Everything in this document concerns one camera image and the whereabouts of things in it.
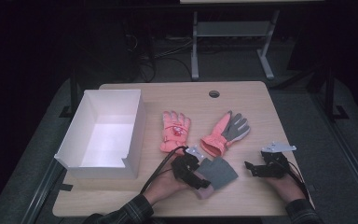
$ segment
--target glove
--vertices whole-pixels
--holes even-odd
[[[175,111],[164,111],[162,121],[164,122],[164,130],[162,131],[163,142],[159,147],[161,151],[171,152],[177,147],[184,146],[191,120],[182,113],[178,117]]]
[[[223,156],[234,142],[241,140],[250,127],[248,120],[242,114],[231,117],[232,112],[228,111],[214,126],[211,135],[201,138],[201,147],[212,156]]]
[[[221,157],[216,157],[213,161],[204,159],[194,174],[211,182],[206,189],[194,189],[200,199],[209,198],[215,190],[221,189],[238,177],[234,169]]]

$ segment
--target white box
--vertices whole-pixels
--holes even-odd
[[[141,90],[85,91],[54,158],[76,178],[134,179],[145,122]]]

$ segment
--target gray glove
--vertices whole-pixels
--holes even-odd
[[[250,127],[242,114],[231,117],[232,111],[228,111],[214,126],[210,135],[201,138],[201,147],[212,156],[223,156],[234,142],[241,140]]]

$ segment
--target pink glove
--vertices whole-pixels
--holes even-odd
[[[162,121],[164,122],[164,130],[162,131],[164,139],[159,147],[161,151],[171,152],[177,147],[184,146],[191,120],[182,113],[178,117],[175,111],[164,111]]]
[[[248,132],[248,120],[242,114],[231,117],[228,111],[214,126],[210,135],[201,138],[201,147],[212,156],[223,157],[234,142],[241,140]]]

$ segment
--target wrist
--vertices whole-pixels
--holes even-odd
[[[156,197],[156,195],[149,191],[146,191],[145,193],[143,193],[143,195],[152,206],[158,202],[158,198]]]
[[[289,204],[293,201],[299,200],[299,199],[306,199],[304,194],[302,192],[293,190],[290,194],[282,195],[282,199],[285,201],[286,204]]]

